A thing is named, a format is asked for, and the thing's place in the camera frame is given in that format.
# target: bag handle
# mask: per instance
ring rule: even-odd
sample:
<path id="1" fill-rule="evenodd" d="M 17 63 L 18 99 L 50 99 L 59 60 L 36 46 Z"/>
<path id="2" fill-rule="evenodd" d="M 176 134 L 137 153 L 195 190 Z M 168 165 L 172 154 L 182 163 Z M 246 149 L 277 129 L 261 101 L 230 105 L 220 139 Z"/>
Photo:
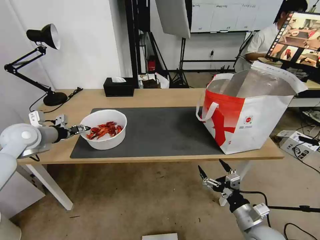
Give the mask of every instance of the bag handle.
<path id="1" fill-rule="evenodd" d="M 215 102 L 212 102 L 209 109 L 208 109 L 208 112 L 207 112 L 207 115 L 206 116 L 202 116 L 203 118 L 201 118 L 199 116 L 199 109 L 200 109 L 200 101 L 201 101 L 201 98 L 199 99 L 198 103 L 197 103 L 197 108 L 196 108 L 196 117 L 199 121 L 201 122 L 205 122 L 207 121 L 209 118 L 212 117 L 214 111 L 216 110 L 216 108 L 219 107 L 219 104 L 218 103 L 215 103 Z"/>

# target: lamp shade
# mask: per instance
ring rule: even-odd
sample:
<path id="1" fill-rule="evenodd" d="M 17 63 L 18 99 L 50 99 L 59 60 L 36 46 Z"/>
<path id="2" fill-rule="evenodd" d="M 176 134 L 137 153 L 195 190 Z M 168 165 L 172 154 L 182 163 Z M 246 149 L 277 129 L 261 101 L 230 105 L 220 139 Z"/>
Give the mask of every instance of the lamp shade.
<path id="1" fill-rule="evenodd" d="M 33 42 L 44 42 L 49 47 L 60 49 L 58 31 L 52 23 L 44 26 L 41 30 L 27 30 L 27 37 Z"/>

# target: desk lamp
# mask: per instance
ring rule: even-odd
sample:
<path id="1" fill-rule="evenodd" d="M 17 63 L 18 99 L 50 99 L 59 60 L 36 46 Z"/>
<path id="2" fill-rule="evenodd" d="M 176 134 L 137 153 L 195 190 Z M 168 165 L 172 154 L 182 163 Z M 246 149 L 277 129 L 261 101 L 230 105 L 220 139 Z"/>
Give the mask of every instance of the desk lamp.
<path id="1" fill-rule="evenodd" d="M 9 63 L 4 66 L 4 69 L 14 74 L 15 76 L 25 80 L 26 82 L 40 88 L 41 90 L 45 91 L 47 94 L 43 99 L 43 103 L 47 106 L 57 106 L 67 101 L 68 97 L 66 94 L 61 92 L 54 92 L 51 90 L 51 87 L 41 84 L 39 82 L 33 81 L 30 78 L 22 75 L 18 72 L 18 70 L 29 63 L 33 62 L 34 60 L 46 55 L 47 47 L 42 45 L 42 43 L 46 43 L 48 46 L 59 50 L 60 49 L 60 39 L 58 35 L 58 31 L 53 24 L 48 24 L 44 26 L 41 30 L 27 30 L 27 37 L 29 40 L 35 42 L 38 47 L 33 51 L 29 52 L 28 54 L 22 56 L 21 58 L 17 59 L 16 61 Z M 39 52 L 40 55 L 32 58 L 31 60 L 21 61 L 24 58 L 32 55 L 33 53 Z"/>

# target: red and white bag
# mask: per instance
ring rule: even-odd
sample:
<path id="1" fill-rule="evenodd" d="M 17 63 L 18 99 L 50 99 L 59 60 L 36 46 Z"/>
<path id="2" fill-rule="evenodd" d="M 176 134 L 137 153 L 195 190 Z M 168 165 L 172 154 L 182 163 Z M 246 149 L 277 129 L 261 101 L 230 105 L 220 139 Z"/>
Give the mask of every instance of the red and white bag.
<path id="1" fill-rule="evenodd" d="M 296 93 L 307 87 L 295 75 L 254 62 L 250 70 L 217 74 L 196 116 L 225 154 L 263 146 Z"/>

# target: monitor screen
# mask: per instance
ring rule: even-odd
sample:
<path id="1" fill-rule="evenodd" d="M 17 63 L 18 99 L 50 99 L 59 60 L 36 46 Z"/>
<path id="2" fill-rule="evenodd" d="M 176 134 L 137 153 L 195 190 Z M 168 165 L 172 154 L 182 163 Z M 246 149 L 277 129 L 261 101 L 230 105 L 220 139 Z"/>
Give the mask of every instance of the monitor screen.
<path id="1" fill-rule="evenodd" d="M 320 66 L 320 14 L 291 12 L 266 57 L 297 66 Z"/>

